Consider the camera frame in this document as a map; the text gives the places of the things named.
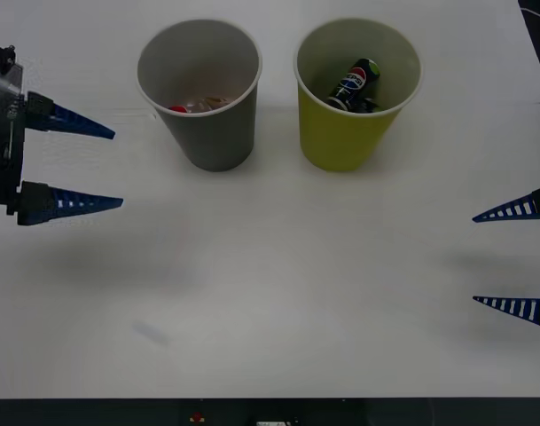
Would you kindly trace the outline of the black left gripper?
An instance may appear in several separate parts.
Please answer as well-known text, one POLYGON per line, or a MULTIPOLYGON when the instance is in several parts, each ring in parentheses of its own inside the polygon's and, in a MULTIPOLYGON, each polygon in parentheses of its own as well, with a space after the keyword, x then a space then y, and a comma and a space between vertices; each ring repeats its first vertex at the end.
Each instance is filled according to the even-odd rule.
POLYGON ((106 126, 30 91, 0 104, 0 205, 17 214, 21 226, 39 225, 65 217, 77 217, 118 209, 122 198, 78 193, 47 184, 21 184, 25 124, 31 130, 56 131, 93 138, 114 139, 106 126))

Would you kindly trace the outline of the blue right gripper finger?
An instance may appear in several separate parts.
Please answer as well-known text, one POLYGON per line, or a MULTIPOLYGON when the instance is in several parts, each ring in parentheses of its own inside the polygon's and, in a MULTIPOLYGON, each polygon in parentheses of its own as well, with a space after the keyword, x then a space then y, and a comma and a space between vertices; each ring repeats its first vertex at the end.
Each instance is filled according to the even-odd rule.
POLYGON ((540 298, 473 296, 479 304, 540 327, 540 298))
POLYGON ((540 220, 540 188, 473 217, 475 223, 540 220))

